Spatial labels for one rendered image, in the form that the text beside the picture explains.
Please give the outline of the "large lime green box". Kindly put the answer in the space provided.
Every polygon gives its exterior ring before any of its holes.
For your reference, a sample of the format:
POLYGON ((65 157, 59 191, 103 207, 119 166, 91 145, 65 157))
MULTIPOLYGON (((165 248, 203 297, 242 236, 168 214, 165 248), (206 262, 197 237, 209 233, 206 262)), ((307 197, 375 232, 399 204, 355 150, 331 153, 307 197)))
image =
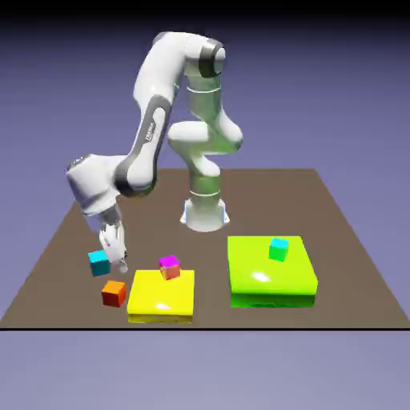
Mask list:
POLYGON ((300 236, 229 236, 227 266, 233 308, 314 306, 318 279, 300 236), (274 237, 289 241, 283 262, 268 257, 274 237))

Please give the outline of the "small cyan cube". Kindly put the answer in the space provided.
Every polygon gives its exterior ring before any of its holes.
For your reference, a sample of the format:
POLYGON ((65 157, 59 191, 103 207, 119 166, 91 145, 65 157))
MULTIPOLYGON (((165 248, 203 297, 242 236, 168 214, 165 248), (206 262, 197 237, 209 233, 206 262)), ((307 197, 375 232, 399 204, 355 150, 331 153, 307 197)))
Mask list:
POLYGON ((274 237, 269 244, 269 259, 283 262, 288 254, 289 241, 287 239, 274 237))

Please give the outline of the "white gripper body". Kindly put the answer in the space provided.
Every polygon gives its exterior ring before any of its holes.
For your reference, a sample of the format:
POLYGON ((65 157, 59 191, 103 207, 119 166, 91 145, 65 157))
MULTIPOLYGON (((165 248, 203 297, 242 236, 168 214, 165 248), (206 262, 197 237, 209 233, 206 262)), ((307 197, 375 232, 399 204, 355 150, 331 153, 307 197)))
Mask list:
POLYGON ((125 231, 121 221, 104 223, 99 231, 99 241, 110 263, 122 263, 126 258, 125 231))

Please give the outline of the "small magenta cube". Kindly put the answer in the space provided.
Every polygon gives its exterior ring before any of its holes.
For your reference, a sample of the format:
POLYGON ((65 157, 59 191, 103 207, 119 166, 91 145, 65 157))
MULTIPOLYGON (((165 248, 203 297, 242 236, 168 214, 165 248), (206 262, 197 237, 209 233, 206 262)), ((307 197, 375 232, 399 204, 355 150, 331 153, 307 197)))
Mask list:
POLYGON ((168 255, 159 259, 159 269, 165 280, 180 276, 180 262, 175 255, 168 255))

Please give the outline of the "large yellow box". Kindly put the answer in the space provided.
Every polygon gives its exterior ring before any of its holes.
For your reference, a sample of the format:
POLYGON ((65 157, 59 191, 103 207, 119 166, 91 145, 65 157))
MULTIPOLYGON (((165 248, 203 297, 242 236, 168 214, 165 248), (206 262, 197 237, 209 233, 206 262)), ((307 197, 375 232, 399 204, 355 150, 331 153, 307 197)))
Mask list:
POLYGON ((194 315, 195 272, 166 280, 160 270, 137 270, 127 303, 128 322, 190 323, 194 315))

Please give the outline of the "small teal cube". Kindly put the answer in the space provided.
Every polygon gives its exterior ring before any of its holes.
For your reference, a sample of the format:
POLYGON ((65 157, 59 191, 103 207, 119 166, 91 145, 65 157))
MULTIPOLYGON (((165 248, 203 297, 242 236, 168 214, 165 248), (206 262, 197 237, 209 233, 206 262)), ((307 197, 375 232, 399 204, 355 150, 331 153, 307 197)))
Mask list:
POLYGON ((93 276, 106 275, 111 272, 111 264, 104 250, 89 252, 88 259, 93 276))

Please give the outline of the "small orange cube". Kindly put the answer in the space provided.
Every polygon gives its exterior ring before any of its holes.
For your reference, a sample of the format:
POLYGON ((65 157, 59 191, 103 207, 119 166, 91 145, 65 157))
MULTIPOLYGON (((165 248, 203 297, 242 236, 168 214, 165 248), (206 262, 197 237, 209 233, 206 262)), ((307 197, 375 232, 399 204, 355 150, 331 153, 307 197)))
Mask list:
POLYGON ((124 282, 108 280, 102 289, 102 304, 120 308, 126 298, 127 286, 124 282))

